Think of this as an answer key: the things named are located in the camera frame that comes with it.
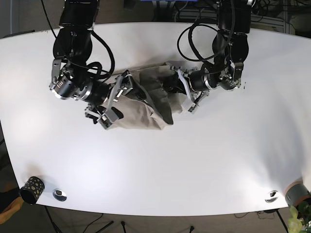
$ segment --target floor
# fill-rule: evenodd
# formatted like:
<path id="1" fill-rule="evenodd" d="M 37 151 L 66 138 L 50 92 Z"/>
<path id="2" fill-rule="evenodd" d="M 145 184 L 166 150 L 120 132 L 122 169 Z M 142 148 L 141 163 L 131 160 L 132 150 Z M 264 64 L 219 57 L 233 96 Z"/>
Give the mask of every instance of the floor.
<path id="1" fill-rule="evenodd" d="M 45 0 L 47 12 L 54 28 L 62 13 L 63 0 Z M 132 11 L 123 9 L 123 0 L 101 0 L 101 9 L 96 23 L 151 21 L 154 16 L 152 3 L 138 1 Z M 47 30 L 40 0 L 21 0 L 19 3 L 19 29 Z M 0 147 L 0 156 L 6 153 L 5 145 Z M 7 182 L 16 183 L 10 166 L 0 171 L 0 190 Z M 82 233 L 88 223 L 100 216 L 98 213 L 80 212 L 66 209 L 49 208 L 55 223 L 64 233 Z M 289 217 L 288 208 L 280 210 L 285 222 Z M 193 225 L 193 233 L 284 233 L 285 230 L 277 215 L 266 213 L 248 213 L 222 216 L 196 217 L 150 217 L 150 216 L 104 216 L 92 224 L 87 233 L 94 233 L 113 220 L 114 224 L 106 229 L 106 233 L 122 233 L 121 221 L 126 222 L 128 233 L 187 233 Z M 0 232 L 53 233 L 52 225 L 40 205 L 24 204 L 5 224 L 0 225 Z"/>

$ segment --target crumpled fabric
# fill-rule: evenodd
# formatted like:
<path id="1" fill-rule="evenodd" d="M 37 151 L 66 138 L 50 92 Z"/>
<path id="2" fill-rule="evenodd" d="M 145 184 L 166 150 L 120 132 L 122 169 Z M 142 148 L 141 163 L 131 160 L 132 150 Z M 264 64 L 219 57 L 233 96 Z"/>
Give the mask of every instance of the crumpled fabric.
<path id="1" fill-rule="evenodd" d="M 163 80 L 175 74 L 169 64 L 131 71 L 133 79 L 147 96 L 140 100 L 131 92 L 121 95 L 113 107 L 124 115 L 108 129 L 121 127 L 125 129 L 162 130 L 173 125 L 172 113 L 182 112 L 181 103 L 186 98 L 183 94 L 167 93 L 163 88 Z"/>

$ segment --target tripod leg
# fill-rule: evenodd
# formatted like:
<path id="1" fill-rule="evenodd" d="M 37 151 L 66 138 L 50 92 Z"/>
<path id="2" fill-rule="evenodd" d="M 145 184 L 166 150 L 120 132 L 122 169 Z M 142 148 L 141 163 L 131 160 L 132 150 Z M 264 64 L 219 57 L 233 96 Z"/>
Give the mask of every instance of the tripod leg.
<path id="1" fill-rule="evenodd" d="M 123 227 L 123 231 L 124 231 L 124 233 L 126 233 L 126 229 L 125 229 L 125 222 L 121 222 L 121 225 L 122 225 L 122 227 Z"/>
<path id="2" fill-rule="evenodd" d="M 107 225 L 105 225 L 103 228 L 99 229 L 98 231 L 96 231 L 96 233 L 102 232 L 103 230 L 105 230 L 107 227 L 109 227 L 110 225 L 113 224 L 113 221 L 109 222 Z"/>
<path id="3" fill-rule="evenodd" d="M 190 227 L 190 232 L 189 232 L 189 233 L 191 233 L 193 230 L 194 230 L 194 226 L 191 226 L 191 227 Z"/>

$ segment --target table surface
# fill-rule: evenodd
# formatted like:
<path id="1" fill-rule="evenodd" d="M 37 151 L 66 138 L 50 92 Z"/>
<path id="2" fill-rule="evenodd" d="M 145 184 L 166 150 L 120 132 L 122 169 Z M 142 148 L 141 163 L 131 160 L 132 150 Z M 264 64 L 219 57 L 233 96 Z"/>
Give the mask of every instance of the table surface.
<path id="1" fill-rule="evenodd" d="M 116 70 L 183 61 L 176 48 L 188 24 L 97 25 Z M 194 42 L 211 55 L 215 32 Z M 89 59 L 108 69 L 95 39 Z M 0 120 L 19 186 L 40 177 L 38 204 L 110 214 L 200 216 L 285 207 L 282 193 L 303 176 L 311 187 L 311 40 L 251 30 L 242 87 L 217 89 L 194 115 L 174 115 L 162 131 L 103 130 L 84 117 L 86 103 L 59 100 L 51 81 L 50 31 L 0 40 Z M 190 51 L 186 36 L 181 49 Z M 183 62 L 186 67 L 200 65 Z M 52 196 L 56 188 L 68 199 Z"/>

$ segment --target black cup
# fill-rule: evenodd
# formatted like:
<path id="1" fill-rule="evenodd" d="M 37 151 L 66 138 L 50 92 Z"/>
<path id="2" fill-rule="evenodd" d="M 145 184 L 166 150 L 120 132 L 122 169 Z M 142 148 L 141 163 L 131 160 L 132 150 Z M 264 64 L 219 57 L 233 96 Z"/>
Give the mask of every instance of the black cup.
<path id="1" fill-rule="evenodd" d="M 45 186 L 42 180 L 36 176 L 32 176 L 20 189 L 19 195 L 24 202 L 33 205 L 36 204 L 39 197 L 43 193 Z"/>

